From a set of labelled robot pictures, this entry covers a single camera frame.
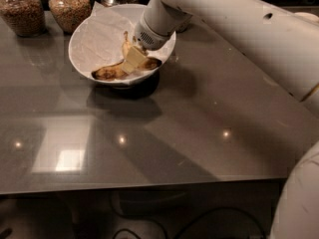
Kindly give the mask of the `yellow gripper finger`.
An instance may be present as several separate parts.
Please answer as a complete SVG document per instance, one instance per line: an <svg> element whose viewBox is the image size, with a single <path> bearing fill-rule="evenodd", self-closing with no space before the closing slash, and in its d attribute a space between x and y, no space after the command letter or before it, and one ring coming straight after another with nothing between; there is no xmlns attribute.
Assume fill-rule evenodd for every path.
<svg viewBox="0 0 319 239"><path fill-rule="evenodd" d="M131 74L147 58L144 52L136 46L123 46L123 55L122 70L126 74Z"/></svg>

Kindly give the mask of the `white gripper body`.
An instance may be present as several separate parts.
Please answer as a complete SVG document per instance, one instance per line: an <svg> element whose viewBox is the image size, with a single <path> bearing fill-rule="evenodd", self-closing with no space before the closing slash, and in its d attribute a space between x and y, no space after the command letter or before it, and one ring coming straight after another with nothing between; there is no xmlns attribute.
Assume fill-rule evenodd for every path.
<svg viewBox="0 0 319 239"><path fill-rule="evenodd" d="M150 0L135 27L135 37L149 51L160 49L189 19L189 15L174 9L161 0Z"/></svg>

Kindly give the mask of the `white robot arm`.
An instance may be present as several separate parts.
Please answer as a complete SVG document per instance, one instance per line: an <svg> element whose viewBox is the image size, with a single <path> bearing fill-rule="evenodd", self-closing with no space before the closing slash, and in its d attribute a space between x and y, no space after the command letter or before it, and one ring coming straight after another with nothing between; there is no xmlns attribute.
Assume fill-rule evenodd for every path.
<svg viewBox="0 0 319 239"><path fill-rule="evenodd" d="M150 0L135 35L150 51L195 16L319 116L319 26L261 0ZM269 239L319 239L319 142L291 171Z"/></svg>

